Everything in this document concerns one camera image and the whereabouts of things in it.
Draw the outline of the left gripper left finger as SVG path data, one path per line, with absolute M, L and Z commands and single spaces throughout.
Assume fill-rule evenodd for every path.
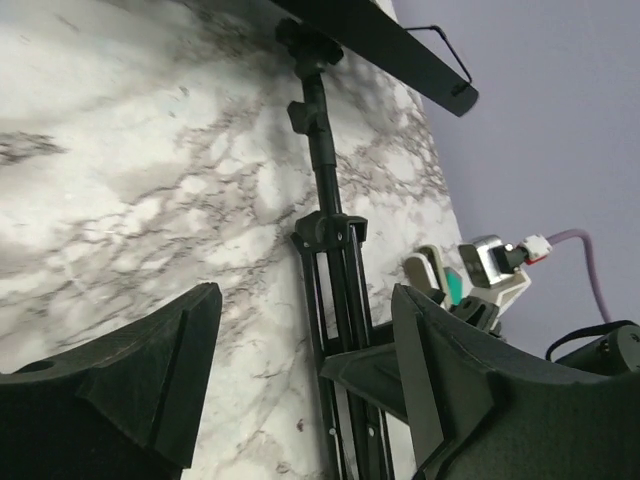
M 155 312 L 1 377 L 4 479 L 178 479 L 192 465 L 222 294 Z

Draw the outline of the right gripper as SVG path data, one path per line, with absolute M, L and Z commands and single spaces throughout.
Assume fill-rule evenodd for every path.
M 479 297 L 464 297 L 449 312 L 485 333 L 501 337 L 500 309 L 491 302 Z M 393 343 L 328 357 L 320 375 L 398 420 L 408 419 Z

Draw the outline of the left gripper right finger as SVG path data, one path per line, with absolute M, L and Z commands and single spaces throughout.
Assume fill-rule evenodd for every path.
M 635 479 L 639 376 L 558 365 L 396 285 L 395 348 L 419 479 Z

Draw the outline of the black tripod music stand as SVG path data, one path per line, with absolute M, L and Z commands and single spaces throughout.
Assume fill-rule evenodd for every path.
M 326 343 L 349 352 L 370 345 L 371 318 L 362 246 L 368 223 L 344 213 L 325 89 L 326 69 L 351 50 L 455 116 L 479 94 L 463 63 L 450 66 L 372 1 L 284 1 L 275 36 L 295 63 L 303 98 L 288 105 L 293 130 L 306 136 L 319 208 L 299 219 L 292 241 L 300 255 L 319 387 L 329 475 L 390 479 L 394 475 L 388 413 L 320 377 Z

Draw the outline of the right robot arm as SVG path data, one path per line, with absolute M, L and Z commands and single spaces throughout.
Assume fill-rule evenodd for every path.
M 477 297 L 468 297 L 450 310 L 442 309 L 439 291 L 428 301 L 438 313 L 481 330 L 497 341 L 501 337 L 485 330 L 497 314 L 497 307 Z M 326 343 L 326 358 L 320 377 L 380 408 L 407 424 L 409 417 L 401 386 L 393 320 L 370 332 L 370 345 L 349 352 L 340 342 Z M 576 370 L 613 377 L 639 369 L 639 325 L 629 320 L 584 327 L 552 343 L 544 359 Z

